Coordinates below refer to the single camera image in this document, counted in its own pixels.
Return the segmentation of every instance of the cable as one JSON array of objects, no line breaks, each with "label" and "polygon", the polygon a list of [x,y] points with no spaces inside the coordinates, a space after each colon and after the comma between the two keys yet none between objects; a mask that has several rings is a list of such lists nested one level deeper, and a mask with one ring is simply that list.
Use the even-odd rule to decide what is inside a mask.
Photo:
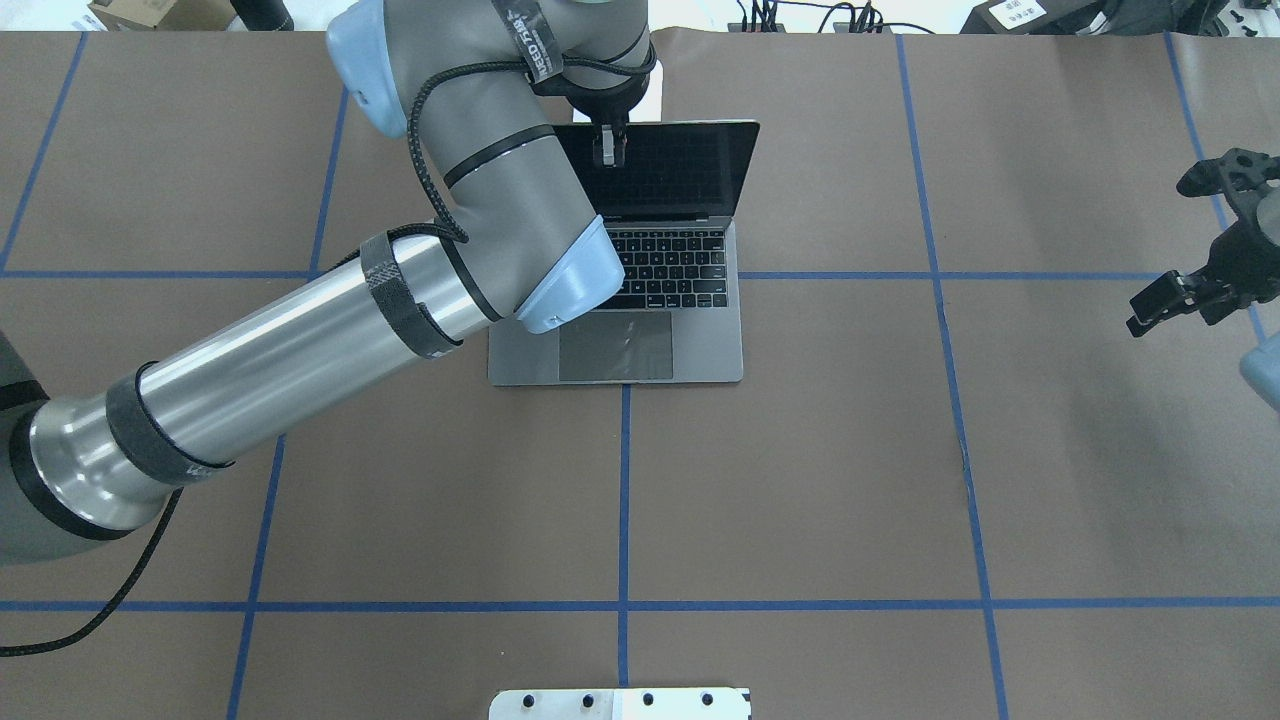
[{"label": "cable", "polygon": [[106,619],[119,607],[120,602],[124,601],[124,596],[129,594],[133,589],[134,583],[142,577],[142,571],[146,570],[147,562],[151,561],[151,555],[156,551],[156,546],[160,544],[160,538],[164,537],[165,528],[169,527],[169,519],[173,518],[173,511],[178,507],[178,498],[182,497],[182,488],[173,491],[169,496],[169,502],[164,507],[164,512],[160,514],[160,521],[156,523],[156,529],[151,533],[151,539],[147,541],[147,546],[142,548],[142,555],[138,561],[133,565],[133,571],[129,577],[124,579],[124,584],[120,589],[115,591],[111,600],[106,601],[102,610],[97,612],[83,628],[76,630],[74,633],[60,638],[56,641],[49,641],[35,644],[15,644],[15,646],[0,646],[0,657],[22,657],[26,655],[40,655],[41,652],[52,652],[55,650],[61,650],[69,644],[78,643],[79,641],[88,637],[90,633],[97,629]]},{"label": "cable", "polygon": [[822,17],[822,22],[818,23],[818,32],[822,32],[827,27],[827,20],[831,19],[831,14],[836,10],[849,10],[849,24],[854,24],[854,14],[858,12],[851,3],[836,3],[831,8],[827,8],[827,14]]},{"label": "cable", "polygon": [[929,35],[937,35],[932,29],[929,29],[929,28],[927,28],[924,26],[918,26],[915,23],[877,23],[877,24],[873,24],[873,26],[868,27],[865,32],[879,32],[881,28],[886,28],[886,27],[910,27],[910,28],[919,29],[922,32],[927,32]]},{"label": "cable", "polygon": [[[643,76],[653,70],[657,64],[657,55],[654,54],[653,42],[649,44],[649,53],[645,55],[644,63],[636,68],[627,68],[622,65],[614,65],[611,63],[602,63],[599,60],[591,60],[588,58],[572,58],[564,56],[564,67],[568,68],[590,68],[593,70],[600,70],[605,73],[613,73],[616,76]],[[426,105],[426,97],[431,95],[431,91],[436,88],[443,82],[456,79],[460,77],[474,76],[479,73],[495,73],[495,72],[527,72],[529,65],[520,60],[495,60],[490,63],[474,63],[470,65],[458,65],[456,68],[449,68],[448,70],[439,72],[422,83],[417,90],[417,95],[413,97],[413,106],[410,109],[408,114],[408,131],[406,137],[408,138],[408,156],[413,163],[413,172],[417,174],[417,182],[422,186],[422,191],[426,192],[426,199],[431,202],[431,208],[435,210],[436,219],[444,228],[453,234],[453,240],[457,242],[467,241],[467,232],[462,229],[462,225],[453,219],[453,214],[449,213],[448,206],[444,204],[444,199],[440,197],[440,192],[435,188],[435,182],[431,181],[431,172],[426,167],[426,159],[422,156],[422,138],[420,126],[422,122],[422,108]]]},{"label": "cable", "polygon": [[[844,8],[850,10],[849,32],[867,33],[867,32],[881,32],[887,27],[910,27],[919,29],[922,32],[927,32],[929,35],[937,35],[932,29],[924,26],[918,26],[915,23],[886,23],[884,14],[876,8],[872,8],[870,3],[867,3],[865,5],[860,5],[856,8],[854,8],[851,3],[836,3],[835,5],[826,5],[822,3],[806,3],[805,0],[769,0],[769,3],[772,3],[774,8],[777,5],[799,5],[803,8],[820,8],[823,10],[827,10],[827,15],[823,18],[822,24],[818,26],[818,32],[822,32],[827,27],[827,20],[831,18],[832,12]],[[856,10],[861,10],[860,17],[854,14],[854,12]]]}]

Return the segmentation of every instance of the metal plate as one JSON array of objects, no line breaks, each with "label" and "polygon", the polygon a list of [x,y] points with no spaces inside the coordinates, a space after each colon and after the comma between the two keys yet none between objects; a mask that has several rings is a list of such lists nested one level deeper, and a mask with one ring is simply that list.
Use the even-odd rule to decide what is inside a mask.
[{"label": "metal plate", "polygon": [[745,688],[504,691],[489,720],[750,720]]}]

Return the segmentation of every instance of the blue tape line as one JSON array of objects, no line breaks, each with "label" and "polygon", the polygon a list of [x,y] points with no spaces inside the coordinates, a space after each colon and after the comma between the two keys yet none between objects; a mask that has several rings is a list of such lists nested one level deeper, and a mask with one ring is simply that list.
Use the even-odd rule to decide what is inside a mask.
[{"label": "blue tape line", "polygon": [[27,202],[31,201],[31,193],[36,190],[36,178],[40,176],[40,168],[45,164],[45,154],[49,151],[49,143],[54,138],[54,128],[58,127],[58,118],[63,114],[63,105],[67,104],[67,95],[72,90],[72,79],[76,77],[76,70],[79,68],[81,58],[84,55],[84,45],[88,42],[88,33],[82,32],[79,42],[76,44],[76,54],[72,55],[72,64],[67,68],[67,77],[63,78],[63,88],[58,92],[58,101],[54,102],[54,111],[49,115],[49,124],[45,126],[45,136],[40,138],[40,149],[36,151],[36,160],[31,164],[31,172],[27,173],[27,184],[22,188],[22,196],[18,199],[18,208],[13,213],[13,222],[9,223],[9,234],[5,236],[4,247],[0,249],[0,270],[5,269],[9,264],[9,255],[13,252],[14,243],[18,242],[18,228],[22,227],[22,217],[27,213]]},{"label": "blue tape line", "polygon": [[1125,607],[1280,607],[1280,597],[1079,597],[992,601],[997,610],[1108,610]]},{"label": "blue tape line", "polygon": [[[0,600],[0,612],[97,612],[105,600]],[[244,612],[243,602],[127,600],[116,612]]]},{"label": "blue tape line", "polygon": [[320,269],[320,247],[324,245],[324,228],[329,219],[329,197],[333,195],[333,177],[338,172],[338,151],[342,149],[342,128],[347,123],[347,86],[342,87],[338,101],[338,119],[333,124],[333,143],[329,146],[329,168],[324,176],[324,193],[320,195],[320,213],[316,215],[316,234],[311,245],[311,272]]},{"label": "blue tape line", "polygon": [[920,138],[915,126],[915,105],[911,100],[911,79],[906,67],[906,47],[902,36],[895,36],[897,44],[899,76],[902,79],[902,104],[906,109],[906,129],[911,140],[911,160],[915,164],[915,190],[920,200],[920,222],[924,225],[924,243],[929,254],[929,270],[933,278],[933,301],[938,313],[938,331],[942,336],[942,356],[947,368],[947,387],[951,392],[951,414],[955,421],[956,438],[960,442],[960,460],[964,471],[964,484],[969,493],[969,532],[973,537],[973,556],[978,566],[978,589],[982,593],[982,615],[987,626],[987,652],[991,657],[991,676],[995,684],[996,710],[1001,720],[1009,719],[1009,702],[1005,696],[1005,674],[1000,659],[1000,639],[996,633],[996,612],[991,605],[991,582],[987,575],[987,555],[982,542],[982,523],[978,516],[978,492],[973,483],[973,466],[969,461],[969,439],[964,427],[964,409],[960,405],[960,386],[956,382],[955,355],[951,351],[951,331],[947,327],[946,299],[942,293],[942,279],[938,275],[938,250],[933,240],[933,214],[929,211],[929,193],[924,182],[924,161],[920,156]]},{"label": "blue tape line", "polygon": [[[0,612],[96,612],[102,600],[3,600]],[[987,602],[974,598],[942,600],[632,600],[628,612],[916,612],[975,611]],[[1280,607],[1280,596],[1169,596],[1169,597],[1032,597],[993,598],[995,610],[1112,610],[1143,607]],[[118,612],[244,612],[246,602],[125,601]],[[618,612],[612,600],[547,600],[494,602],[401,601],[260,601],[255,615],[283,614],[502,614],[502,612]]]},{"label": "blue tape line", "polygon": [[1262,314],[1257,305],[1249,305],[1249,320],[1253,322],[1253,334],[1258,338],[1258,345],[1267,340],[1267,331],[1262,328]]},{"label": "blue tape line", "polygon": [[239,281],[312,278],[307,270],[4,270],[0,278],[95,281]]},{"label": "blue tape line", "polygon": [[744,270],[737,274],[740,281],[928,281],[932,278],[933,273],[911,272]]},{"label": "blue tape line", "polygon": [[1151,282],[1161,273],[1021,272],[1021,270],[744,270],[740,281],[1120,281]]},{"label": "blue tape line", "polygon": [[618,687],[631,684],[628,618],[631,600],[631,386],[622,386],[622,424],[618,432]]},{"label": "blue tape line", "polygon": [[[1183,105],[1183,122],[1187,123],[1187,135],[1192,138],[1192,151],[1196,152],[1197,160],[1204,159],[1204,147],[1199,141],[1199,131],[1196,129],[1196,118],[1192,115],[1192,104],[1187,99],[1187,85],[1183,82],[1183,69],[1178,64],[1178,53],[1174,50],[1174,36],[1165,31],[1165,53],[1169,54],[1169,68],[1174,73],[1174,86],[1178,87],[1178,101]],[[1226,229],[1229,223],[1226,222],[1226,211],[1222,210],[1222,199],[1219,195],[1212,196],[1213,213],[1217,214],[1217,224],[1221,229]]]},{"label": "blue tape line", "polygon": [[253,574],[248,583],[248,601],[244,602],[244,624],[241,628],[239,651],[236,653],[236,674],[232,676],[232,692],[227,701],[227,720],[234,720],[239,712],[241,691],[244,688],[244,670],[248,667],[248,648],[253,639],[257,594],[262,587],[262,565],[266,562],[266,543],[271,536],[271,515],[275,512],[275,493],[280,484],[280,468],[284,466],[284,438],[285,436],[280,436],[275,439],[275,456],[271,459],[271,478],[266,486],[266,502],[262,506],[262,524],[257,530]]},{"label": "blue tape line", "polygon": [[982,610],[980,600],[635,600],[635,612],[874,612]]},{"label": "blue tape line", "polygon": [[493,612],[616,612],[618,603],[612,600],[547,600],[547,601],[494,601],[494,602],[430,602],[430,601],[302,601],[259,602],[257,612],[353,612],[353,614],[493,614]]}]

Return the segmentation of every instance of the laptop keyboard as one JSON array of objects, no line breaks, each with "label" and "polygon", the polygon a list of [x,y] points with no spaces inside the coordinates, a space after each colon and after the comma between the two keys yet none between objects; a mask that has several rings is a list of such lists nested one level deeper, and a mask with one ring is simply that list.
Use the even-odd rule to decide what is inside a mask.
[{"label": "laptop keyboard", "polygon": [[727,307],[723,229],[614,231],[622,288],[600,310]]}]

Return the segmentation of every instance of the trackpad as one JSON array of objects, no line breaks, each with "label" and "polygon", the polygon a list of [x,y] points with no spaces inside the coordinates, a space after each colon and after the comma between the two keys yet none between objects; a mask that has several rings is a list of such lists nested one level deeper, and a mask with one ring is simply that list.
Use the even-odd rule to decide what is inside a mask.
[{"label": "trackpad", "polygon": [[562,380],[669,380],[671,313],[588,313],[562,325]]}]

